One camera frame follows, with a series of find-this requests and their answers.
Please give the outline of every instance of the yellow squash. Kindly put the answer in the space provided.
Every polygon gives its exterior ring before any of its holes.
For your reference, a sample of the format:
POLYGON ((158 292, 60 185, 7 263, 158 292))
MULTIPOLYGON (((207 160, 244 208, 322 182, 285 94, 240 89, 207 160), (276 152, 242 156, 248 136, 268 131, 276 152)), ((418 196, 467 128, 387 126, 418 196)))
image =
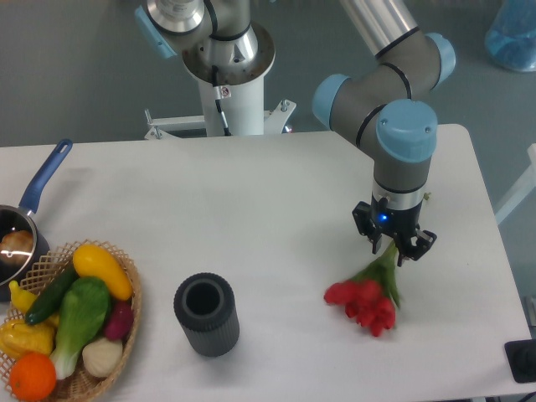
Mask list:
MULTIPOLYGON (((34 304, 37 295, 34 295, 31 291, 25 291, 21 289, 17 281, 9 282, 9 290, 11 291, 11 303, 22 314, 26 314, 29 308, 34 304)), ((46 322, 55 328, 59 325, 59 314, 55 312, 46 322)))
POLYGON ((73 253, 73 265, 80 277, 96 276, 106 283, 115 299, 131 298, 132 284, 126 272, 107 250, 98 245, 81 245, 73 253))

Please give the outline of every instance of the woven basket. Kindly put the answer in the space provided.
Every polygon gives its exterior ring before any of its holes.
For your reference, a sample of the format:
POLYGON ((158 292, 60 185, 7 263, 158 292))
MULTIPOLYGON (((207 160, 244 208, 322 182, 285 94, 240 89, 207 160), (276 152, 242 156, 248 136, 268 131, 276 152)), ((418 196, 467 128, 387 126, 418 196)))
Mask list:
MULTIPOLYGON (((118 250, 114 245, 108 242, 100 243, 98 241, 85 240, 73 244, 66 244, 63 247, 58 247, 56 251, 49 251, 47 255, 42 256, 39 262, 33 264, 32 269, 26 274, 26 277, 21 280, 20 287, 32 293, 39 294, 59 273, 63 272, 67 264, 71 261, 73 252, 83 244, 99 245, 108 250, 117 262, 125 270, 131 280, 134 294, 131 299, 132 311, 134 312, 134 324, 131 331, 123 341, 123 357, 114 371, 105 379, 98 379, 87 373, 84 369, 82 359, 76 366, 75 373, 67 379, 58 381, 53 393, 43 401, 60 402, 60 401, 89 401, 102 395, 116 381, 117 377, 125 367, 128 356, 131 354, 134 341, 136 339, 137 328, 140 323, 142 311, 142 288, 137 269, 133 261, 125 252, 118 250)), ((9 321, 14 318, 23 318, 24 315, 10 305, 8 309, 8 317, 4 320, 9 321)), ((4 387, 13 398, 16 397, 9 386, 9 372, 12 365, 15 363, 13 359, 4 353, 0 353, 0 376, 6 386, 4 387)))

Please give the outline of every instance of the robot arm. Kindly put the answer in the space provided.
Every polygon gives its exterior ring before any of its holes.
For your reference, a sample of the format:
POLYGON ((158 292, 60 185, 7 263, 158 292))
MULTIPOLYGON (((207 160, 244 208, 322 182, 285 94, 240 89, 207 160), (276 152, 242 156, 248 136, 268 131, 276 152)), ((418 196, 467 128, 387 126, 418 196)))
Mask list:
POLYGON ((230 40, 250 27, 250 2, 147 0, 143 8, 172 48, 190 49, 208 37, 230 40))
POLYGON ((271 36, 250 20, 250 0, 143 0, 136 20, 164 58, 181 54, 198 82, 208 137, 265 131, 264 76, 271 36))
POLYGON ((420 230, 419 214, 437 118, 414 100, 451 74, 454 50, 437 33, 425 36, 401 1, 340 1, 379 65, 361 80, 328 77, 314 95, 313 112, 374 160, 371 203, 359 203, 353 217, 373 253, 382 235, 392 237, 401 265, 418 260, 436 240, 420 230))

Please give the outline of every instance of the black cylinder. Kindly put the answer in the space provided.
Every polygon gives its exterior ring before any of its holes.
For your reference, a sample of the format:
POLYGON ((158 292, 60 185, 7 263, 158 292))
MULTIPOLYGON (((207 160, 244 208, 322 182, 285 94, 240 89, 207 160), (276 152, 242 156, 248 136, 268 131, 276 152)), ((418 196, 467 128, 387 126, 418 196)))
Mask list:
POLYGON ((240 326, 234 298, 229 283, 212 273, 190 276, 178 287, 173 309, 197 353, 217 357, 236 344, 240 326))

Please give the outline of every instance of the pot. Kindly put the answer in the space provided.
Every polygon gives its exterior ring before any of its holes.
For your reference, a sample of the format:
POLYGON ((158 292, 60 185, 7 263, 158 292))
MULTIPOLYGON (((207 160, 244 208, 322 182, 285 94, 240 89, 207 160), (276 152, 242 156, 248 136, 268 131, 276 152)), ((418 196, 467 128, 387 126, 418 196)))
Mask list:
POLYGON ((32 264, 50 250, 31 216, 37 212, 45 184, 72 146, 71 140, 58 142, 33 176, 18 207, 0 205, 0 302, 8 302, 11 298, 9 282, 23 279, 32 264))

